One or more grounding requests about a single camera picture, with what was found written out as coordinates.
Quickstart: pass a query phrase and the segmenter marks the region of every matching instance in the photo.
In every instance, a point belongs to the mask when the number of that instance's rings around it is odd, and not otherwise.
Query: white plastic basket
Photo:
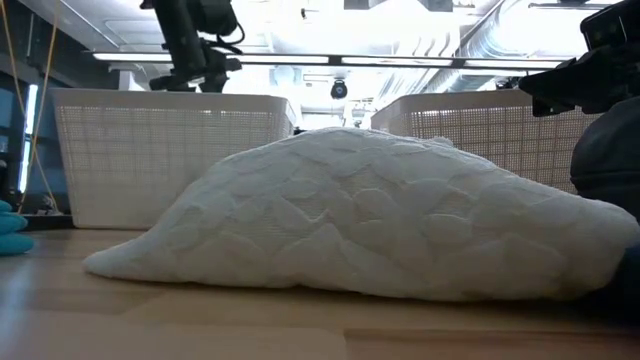
[[[443,136],[519,176],[575,192],[569,178],[573,148],[597,118],[571,111],[534,118],[519,90],[403,96],[371,117],[395,135]]]
[[[148,229],[211,165],[295,124],[289,102],[272,96],[53,91],[79,228]]]

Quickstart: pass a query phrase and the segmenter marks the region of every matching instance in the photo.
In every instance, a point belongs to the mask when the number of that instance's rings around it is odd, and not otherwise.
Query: wooden table
[[[640,337],[557,307],[107,280],[81,260],[136,234],[37,233],[0,258],[0,359],[638,359]]]

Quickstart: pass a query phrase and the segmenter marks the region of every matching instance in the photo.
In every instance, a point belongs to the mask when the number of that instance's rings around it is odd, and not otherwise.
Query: yellow cable
[[[49,81],[49,73],[51,71],[51,63],[53,60],[53,49],[54,49],[54,45],[55,45],[55,41],[56,41],[56,33],[57,33],[57,29],[58,29],[58,17],[59,17],[59,1],[56,1],[56,5],[55,5],[55,15],[54,15],[54,21],[53,21],[53,30],[52,30],[52,34],[51,34],[51,42],[49,44],[49,56],[47,58],[47,67],[45,70],[45,76],[44,76],[44,86],[42,89],[42,97],[40,100],[40,107],[38,110],[38,120],[35,124],[35,132],[33,135],[33,139],[32,139],[32,152],[31,152],[31,160],[29,161],[29,166],[27,168],[27,184],[24,190],[24,193],[22,194],[22,199],[20,201],[20,205],[18,208],[18,213],[21,214],[22,213],[22,209],[23,209],[23,205],[24,205],[24,201],[25,198],[27,196],[27,189],[29,187],[29,175],[31,174],[31,167],[33,166],[33,162],[34,162],[34,158],[35,158],[35,162],[38,164],[38,168],[40,169],[40,174],[42,174],[42,180],[44,182],[45,187],[47,188],[47,192],[49,193],[49,197],[51,198],[51,201],[53,203],[53,208],[56,212],[59,212],[58,210],[58,204],[56,202],[55,197],[53,196],[53,191],[51,191],[51,187],[49,186],[49,182],[47,181],[47,177],[44,173],[44,169],[42,168],[42,164],[40,162],[40,157],[38,156],[38,131],[40,129],[40,120],[42,119],[42,112],[44,109],[44,103],[45,103],[45,96],[46,96],[46,92],[47,92],[47,84]],[[23,117],[26,118],[26,109],[24,106],[24,100],[22,97],[22,93],[20,92],[20,84],[18,81],[18,72],[16,69],[16,61],[15,61],[15,56],[13,54],[13,44],[11,41],[11,33],[9,30],[9,19],[8,19],[8,15],[7,15],[7,11],[6,11],[6,6],[5,6],[5,2],[4,0],[0,0],[0,7],[2,8],[2,20],[4,22],[4,30],[5,30],[5,34],[7,37],[7,45],[9,47],[9,58],[11,60],[11,70],[13,71],[13,80],[14,80],[14,84],[16,87],[16,95],[18,96],[18,102],[20,103],[20,110],[22,111],[22,115]]]

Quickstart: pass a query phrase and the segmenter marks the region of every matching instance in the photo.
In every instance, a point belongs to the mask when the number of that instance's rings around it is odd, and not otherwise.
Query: security camera
[[[339,100],[347,97],[347,85],[344,80],[336,80],[331,87],[331,97]]]

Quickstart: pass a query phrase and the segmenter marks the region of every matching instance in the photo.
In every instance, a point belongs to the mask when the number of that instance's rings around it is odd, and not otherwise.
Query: white blanket
[[[132,280],[566,299],[604,286],[639,232],[614,205],[446,139],[325,129],[217,163],[155,227],[84,264]]]

